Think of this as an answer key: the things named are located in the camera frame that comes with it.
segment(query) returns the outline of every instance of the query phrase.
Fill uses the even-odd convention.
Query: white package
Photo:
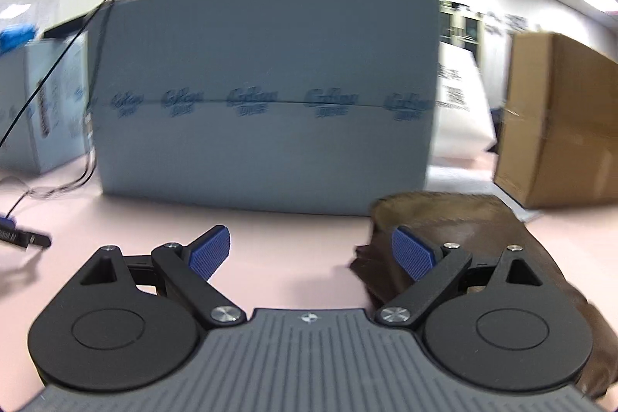
[[[431,155],[474,159],[495,143],[487,95],[472,53],[441,42]]]

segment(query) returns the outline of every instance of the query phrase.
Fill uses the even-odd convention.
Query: large blue box
[[[0,56],[0,136],[66,48],[32,41]],[[69,49],[0,149],[0,168],[44,173],[84,154],[86,47]]]
[[[366,215],[422,189],[438,16],[438,0],[119,0],[93,85],[104,191]]]

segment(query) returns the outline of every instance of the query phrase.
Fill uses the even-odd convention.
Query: fluorescent light panel
[[[11,4],[7,9],[0,12],[0,19],[10,20],[11,18],[17,18],[22,13],[28,11],[30,6],[30,4]]]
[[[585,0],[591,6],[602,12],[618,12],[618,2],[616,0]]]

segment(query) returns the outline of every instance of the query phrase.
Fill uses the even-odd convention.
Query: brown pouch
[[[406,225],[430,244],[456,242],[477,256],[498,258],[507,245],[520,244],[571,299],[592,330],[592,354],[577,387],[597,398],[618,380],[618,337],[613,329],[596,307],[567,282],[547,250],[499,198],[402,193],[379,199],[372,205],[371,213],[372,240],[357,248],[350,269],[365,283],[376,309],[414,282],[396,263],[390,248],[390,235],[400,225]]]

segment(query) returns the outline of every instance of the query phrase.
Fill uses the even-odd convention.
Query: pink tabletop
[[[490,162],[471,163],[491,175]],[[83,171],[76,161],[38,180],[55,186]],[[0,179],[5,173],[0,172]],[[0,185],[0,212],[19,197]],[[97,180],[53,200],[25,200],[20,226],[50,233],[44,253],[0,245],[0,407],[17,410],[42,389],[30,361],[30,324],[75,271],[103,244],[124,254],[147,254],[167,241],[186,244],[215,224],[232,235],[228,260],[212,284],[246,312],[256,307],[328,309],[367,307],[363,285],[347,269],[354,247],[370,236],[361,217],[324,217],[215,210],[103,196]],[[618,269],[618,206],[552,212],[528,225],[565,273],[618,329],[613,291]],[[601,401],[618,407],[618,392]]]

